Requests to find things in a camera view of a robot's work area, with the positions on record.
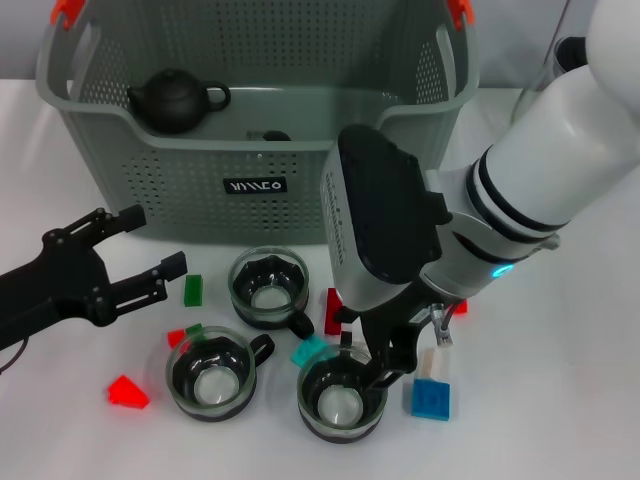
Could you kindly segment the long green toy brick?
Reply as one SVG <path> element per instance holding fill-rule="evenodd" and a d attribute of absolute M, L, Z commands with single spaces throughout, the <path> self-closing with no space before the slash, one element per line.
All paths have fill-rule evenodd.
<path fill-rule="evenodd" d="M 185 278 L 183 303 L 185 307 L 203 305 L 204 280 L 201 275 L 189 274 Z"/>

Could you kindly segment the teal flat square brick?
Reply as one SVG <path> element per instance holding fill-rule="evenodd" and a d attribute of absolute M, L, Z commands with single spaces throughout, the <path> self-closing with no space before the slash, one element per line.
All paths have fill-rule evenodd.
<path fill-rule="evenodd" d="M 303 340 L 290 356 L 291 362 L 302 368 L 312 357 L 325 350 L 329 344 L 317 335 Z"/>

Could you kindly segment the blue square toy brick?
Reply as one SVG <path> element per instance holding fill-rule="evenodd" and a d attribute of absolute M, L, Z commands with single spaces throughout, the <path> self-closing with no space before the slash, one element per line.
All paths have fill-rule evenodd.
<path fill-rule="evenodd" d="M 449 383 L 433 379 L 415 379 L 411 396 L 411 415 L 440 421 L 450 418 Z"/>

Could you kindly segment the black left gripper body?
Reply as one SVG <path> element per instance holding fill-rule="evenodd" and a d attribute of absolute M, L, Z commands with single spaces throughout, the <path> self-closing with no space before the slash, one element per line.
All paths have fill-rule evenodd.
<path fill-rule="evenodd" d="M 113 296 L 93 245 L 55 229 L 34 260 L 0 275 L 0 350 L 69 318 L 107 326 Z"/>

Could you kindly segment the grey perforated plastic storage bin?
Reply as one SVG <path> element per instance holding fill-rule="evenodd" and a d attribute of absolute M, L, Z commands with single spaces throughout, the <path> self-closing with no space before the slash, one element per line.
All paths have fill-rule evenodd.
<path fill-rule="evenodd" d="M 152 129 L 126 90 L 167 68 L 231 103 Z M 339 132 L 369 125 L 436 169 L 478 83 L 471 0 L 57 0 L 36 72 L 112 209 L 141 205 L 150 237 L 221 244 L 323 242 Z"/>

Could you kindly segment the black clay teapot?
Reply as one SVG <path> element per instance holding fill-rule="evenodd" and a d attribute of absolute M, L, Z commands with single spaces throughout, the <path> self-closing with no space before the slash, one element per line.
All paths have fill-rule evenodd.
<path fill-rule="evenodd" d="M 143 86 L 126 90 L 132 111 L 152 129 L 181 134 L 197 127 L 209 114 L 231 103 L 231 91 L 220 81 L 200 81 L 180 69 L 164 69 Z"/>

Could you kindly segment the long dark red toy brick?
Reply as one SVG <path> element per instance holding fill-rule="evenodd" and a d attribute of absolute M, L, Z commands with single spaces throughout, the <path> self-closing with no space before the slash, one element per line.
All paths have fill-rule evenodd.
<path fill-rule="evenodd" d="M 341 335 L 341 323 L 336 319 L 336 314 L 343 306 L 335 288 L 327 289 L 324 334 L 328 336 Z"/>

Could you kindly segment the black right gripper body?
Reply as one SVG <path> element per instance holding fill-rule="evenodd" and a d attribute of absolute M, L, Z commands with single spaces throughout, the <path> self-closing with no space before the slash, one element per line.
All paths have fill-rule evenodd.
<path fill-rule="evenodd" d="M 410 373 L 417 366 L 417 341 L 432 304 L 443 297 L 422 282 L 362 314 L 362 330 L 371 354 L 371 372 Z"/>

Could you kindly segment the large red sloped brick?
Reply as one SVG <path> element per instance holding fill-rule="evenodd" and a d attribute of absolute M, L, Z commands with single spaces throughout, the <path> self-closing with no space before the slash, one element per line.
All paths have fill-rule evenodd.
<path fill-rule="evenodd" d="M 144 409 L 150 399 L 129 377 L 119 376 L 107 388 L 107 400 L 113 405 L 127 408 Z"/>

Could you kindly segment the translucent white toy brick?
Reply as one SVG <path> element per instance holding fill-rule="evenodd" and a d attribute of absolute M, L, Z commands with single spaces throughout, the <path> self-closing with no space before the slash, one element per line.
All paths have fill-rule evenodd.
<path fill-rule="evenodd" d="M 441 383 L 449 383 L 450 350 L 445 347 L 424 349 L 421 354 L 416 377 Z"/>

